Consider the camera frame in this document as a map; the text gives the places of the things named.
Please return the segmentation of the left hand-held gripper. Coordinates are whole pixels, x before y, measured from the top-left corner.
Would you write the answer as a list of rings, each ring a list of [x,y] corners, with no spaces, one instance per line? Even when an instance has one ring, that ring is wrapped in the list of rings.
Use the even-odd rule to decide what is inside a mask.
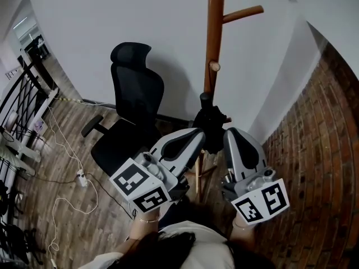
[[[150,152],[129,158],[110,181],[139,213],[179,201],[189,189],[184,173],[193,167],[204,142],[205,133],[200,128],[165,135]]]

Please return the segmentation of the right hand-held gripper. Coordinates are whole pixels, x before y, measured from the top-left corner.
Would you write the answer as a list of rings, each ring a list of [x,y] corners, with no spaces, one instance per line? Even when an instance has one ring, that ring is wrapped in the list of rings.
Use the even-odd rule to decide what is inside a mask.
[[[231,127],[223,136],[223,144],[231,173],[221,181],[222,195],[247,225],[270,220],[289,208],[284,181],[273,168],[266,168],[264,149],[255,138]]]

